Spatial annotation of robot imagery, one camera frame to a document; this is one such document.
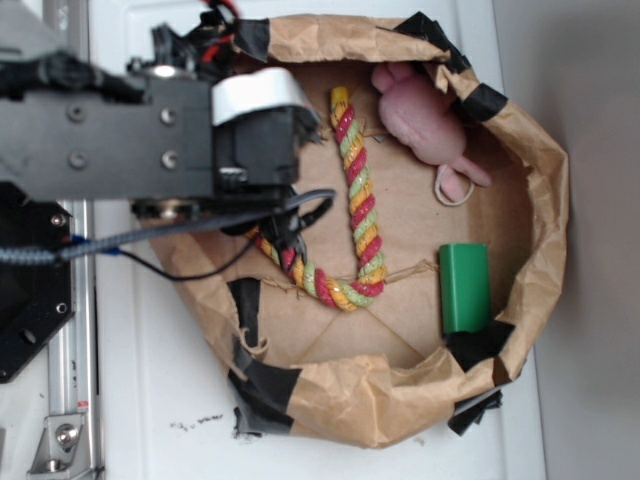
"pink plush toy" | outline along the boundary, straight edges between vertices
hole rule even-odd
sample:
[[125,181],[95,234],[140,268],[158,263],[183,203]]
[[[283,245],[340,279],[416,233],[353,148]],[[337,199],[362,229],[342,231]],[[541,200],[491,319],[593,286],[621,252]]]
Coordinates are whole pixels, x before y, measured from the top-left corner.
[[[463,155],[467,138],[450,108],[456,98],[453,92],[443,95],[403,62],[378,65],[371,81],[382,93],[378,108],[389,133],[424,163],[438,165],[435,191],[442,203],[460,205],[471,195],[474,183],[491,185],[489,174]],[[460,173],[471,181],[466,193]]]

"rope toy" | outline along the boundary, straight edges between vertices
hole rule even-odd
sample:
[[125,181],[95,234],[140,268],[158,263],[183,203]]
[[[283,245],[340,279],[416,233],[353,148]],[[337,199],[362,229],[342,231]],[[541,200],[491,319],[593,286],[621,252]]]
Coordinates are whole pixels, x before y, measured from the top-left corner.
[[[349,93],[345,87],[331,91],[331,124],[335,138],[340,145],[343,168],[349,186],[349,213],[353,242],[358,256],[358,276],[351,283],[328,277],[311,261],[304,261],[294,249],[282,254],[284,267],[290,272],[295,284],[325,305],[346,312],[371,305],[374,297],[380,295],[387,276],[384,255],[380,251],[382,239],[378,235],[373,196],[373,182],[369,177],[367,150],[360,125],[355,119],[353,105],[349,104]],[[257,246],[273,261],[280,265],[278,252],[262,235],[255,237]]]

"green block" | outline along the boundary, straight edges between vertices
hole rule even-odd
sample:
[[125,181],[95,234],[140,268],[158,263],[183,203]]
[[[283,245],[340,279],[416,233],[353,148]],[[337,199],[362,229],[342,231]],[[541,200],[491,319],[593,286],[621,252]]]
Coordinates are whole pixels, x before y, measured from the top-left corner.
[[440,247],[440,295],[443,333],[477,332],[491,322],[486,245]]

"black mounting plate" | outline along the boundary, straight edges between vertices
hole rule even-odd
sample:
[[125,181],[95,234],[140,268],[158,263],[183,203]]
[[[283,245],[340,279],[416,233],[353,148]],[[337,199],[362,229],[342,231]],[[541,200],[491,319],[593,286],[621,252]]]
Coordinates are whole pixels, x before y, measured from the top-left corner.
[[[0,183],[0,246],[55,248],[70,232],[57,203],[29,201]],[[73,315],[71,265],[0,264],[0,384],[9,383]]]

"brown paper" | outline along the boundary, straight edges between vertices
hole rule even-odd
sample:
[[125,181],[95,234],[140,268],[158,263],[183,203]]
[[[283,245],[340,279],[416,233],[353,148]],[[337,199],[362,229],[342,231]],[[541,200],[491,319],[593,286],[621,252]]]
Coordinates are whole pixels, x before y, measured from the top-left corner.
[[[456,402],[518,376],[560,294],[566,251],[566,154],[512,102],[486,124],[467,125],[465,154],[491,174],[493,185],[456,208],[435,199],[432,167],[390,136],[382,143],[371,137],[384,131],[369,81],[374,64],[447,57],[427,42],[376,28],[400,22],[335,16],[271,22],[273,61],[290,69],[323,119],[325,140],[303,149],[297,188],[338,192],[334,207],[303,234],[309,257],[330,276],[356,275],[346,179],[328,124],[329,91],[346,85],[367,125],[389,269],[384,293],[367,309],[330,309],[258,250],[222,277],[178,286],[213,350],[234,368],[232,341],[242,333],[225,282],[261,279],[259,334],[266,347],[253,353],[269,365],[302,368],[287,411],[292,432],[373,447],[417,433],[451,416]],[[472,70],[452,74],[429,65],[438,87],[461,98],[479,83]],[[516,327],[497,361],[467,373],[441,340],[437,251],[454,242],[488,245],[493,313]],[[220,265],[243,245],[219,232],[153,243],[166,269],[184,273]]]

